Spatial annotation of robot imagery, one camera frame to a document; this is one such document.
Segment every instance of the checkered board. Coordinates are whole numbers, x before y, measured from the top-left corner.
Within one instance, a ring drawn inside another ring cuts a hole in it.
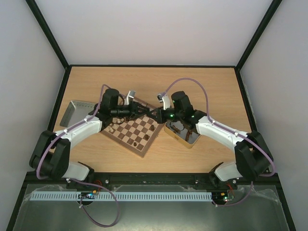
[[[155,109],[154,106],[151,106],[138,98],[134,98],[134,101],[149,107],[150,110]],[[102,134],[142,158],[158,136],[160,129],[164,126],[163,124],[158,124],[146,115],[135,121],[124,121],[124,123],[120,125],[117,125],[116,123],[117,119],[114,118],[113,123],[103,130]],[[155,127],[154,131],[150,130],[151,125]]]

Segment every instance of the wooden table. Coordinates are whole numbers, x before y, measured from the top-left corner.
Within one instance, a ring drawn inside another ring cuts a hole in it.
[[[55,131],[71,100],[96,103],[101,85],[107,84],[126,94],[136,91],[136,97],[161,106],[157,93],[176,79],[198,80],[209,96],[211,116],[232,128],[250,132],[250,127],[233,68],[169,68],[169,67],[72,67],[66,86]],[[169,91],[183,90],[195,109],[205,111],[205,97],[192,81],[180,81]],[[162,129],[144,158],[121,147],[98,133],[79,143],[70,155],[71,161],[85,163],[97,172],[208,172],[219,162],[234,160],[234,154],[220,143],[202,136],[192,149],[186,149]]]

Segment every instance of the white wall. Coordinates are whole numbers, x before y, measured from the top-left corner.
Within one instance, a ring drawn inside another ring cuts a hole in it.
[[[47,128],[64,69],[24,0],[0,1],[0,230]]]
[[[241,73],[296,228],[307,230],[308,1],[282,1]]]
[[[70,64],[236,65],[271,0],[37,0]]]

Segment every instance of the purple cable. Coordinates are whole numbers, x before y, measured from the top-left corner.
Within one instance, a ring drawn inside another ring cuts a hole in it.
[[[199,87],[201,87],[204,95],[205,95],[205,101],[206,101],[206,114],[207,114],[207,118],[208,120],[214,124],[216,127],[218,128],[221,128],[223,130],[225,130],[226,132],[229,132],[231,134],[235,134],[234,131],[220,125],[220,124],[217,124],[217,123],[213,123],[213,120],[212,118],[210,117],[210,114],[209,114],[209,105],[208,105],[208,96],[207,96],[207,93],[206,93],[206,90],[204,89],[204,87],[201,85],[201,83],[199,83],[197,80],[193,79],[193,78],[179,78],[177,80],[175,80],[173,83],[171,83],[171,85],[167,88],[166,92],[168,92],[170,90],[170,88],[176,84],[177,82],[181,81],[181,80],[190,80],[190,81],[193,81],[195,82],[196,84],[199,85]],[[239,137],[241,137],[242,139],[246,140],[247,142],[251,143],[255,148],[257,148],[264,156],[265,158],[269,161],[269,163],[271,164],[272,168],[273,168],[273,171],[269,174],[260,174],[260,176],[262,177],[271,177],[275,174],[276,172],[276,166],[274,165],[274,162],[271,160],[271,158],[269,157],[269,155],[267,155],[267,153],[265,151],[263,151],[256,143],[254,143],[253,141],[251,141],[250,139],[248,139],[247,137],[241,135],[241,134],[238,134]]]
[[[245,195],[245,197],[243,197],[242,200],[240,200],[240,201],[238,201],[238,202],[235,202],[235,203],[233,203],[233,204],[229,204],[229,205],[217,205],[214,201],[212,201],[212,202],[213,202],[213,204],[214,204],[215,206],[217,206],[217,207],[229,207],[229,206],[233,206],[233,205],[239,205],[239,204],[241,204],[244,200],[246,200],[246,198],[249,196],[249,194],[250,194],[251,191],[252,191],[252,187],[253,187],[253,186],[254,186],[254,183],[251,182],[251,184],[250,184],[250,189],[249,189],[248,193]]]
[[[93,115],[92,115],[87,121],[92,120],[92,119],[96,116],[98,110],[100,109],[101,101],[102,101],[102,98],[103,98],[103,90],[104,90],[104,87],[110,88],[110,87],[109,87],[108,85],[106,85],[106,84],[103,84],[103,85],[102,85],[101,94],[100,94],[100,99],[99,99],[98,105],[97,105],[97,107],[96,107],[96,110],[94,111]],[[84,124],[84,123],[86,123],[87,121],[81,120],[81,121],[79,121],[78,123],[76,123],[76,124],[70,126],[69,128],[67,128],[66,130],[67,130],[67,132],[70,132],[71,130],[75,129],[76,127],[78,127],[78,126],[80,126],[80,125],[82,125],[82,124]],[[63,135],[65,135],[65,134],[66,134],[65,132],[62,132],[62,133],[61,133],[60,135],[58,135],[53,141],[51,141],[51,143],[50,143],[50,144],[48,145],[48,147],[46,148],[46,150],[45,150],[45,152],[43,153],[42,158],[40,159],[39,164],[38,164],[38,168],[37,168],[37,178],[38,178],[38,179],[42,180],[42,179],[48,178],[48,176],[41,177],[40,174],[39,174],[40,169],[41,169],[42,164],[43,164],[43,161],[44,161],[44,159],[46,158],[47,153],[48,153],[48,151],[50,150],[50,148],[53,147],[53,145],[57,142],[57,140],[60,139],[60,138],[61,138]]]
[[[109,228],[109,227],[112,227],[114,226],[115,224],[117,224],[118,220],[119,220],[119,217],[120,217],[120,203],[118,202],[118,200],[116,199],[115,195],[110,191],[108,190],[107,188],[101,186],[101,185],[98,185],[98,184],[91,184],[91,183],[85,183],[85,182],[82,182],[82,181],[79,181],[77,179],[71,179],[79,184],[84,184],[84,185],[90,185],[90,186],[94,186],[94,187],[98,187],[98,188],[101,188],[107,192],[110,193],[110,195],[114,198],[115,200],[115,203],[116,203],[116,209],[117,209],[117,212],[116,212],[116,218],[114,220],[114,222],[112,222],[110,225],[103,225],[103,224],[100,224],[98,223],[97,221],[95,221],[90,215],[89,213],[86,211],[86,209],[84,208],[84,206],[82,205],[82,200],[86,197],[86,196],[83,196],[81,199],[80,199],[80,206],[81,208],[83,209],[83,211],[86,213],[87,217],[90,219],[90,221],[92,221],[95,225],[99,226],[99,227],[103,227],[103,228]]]

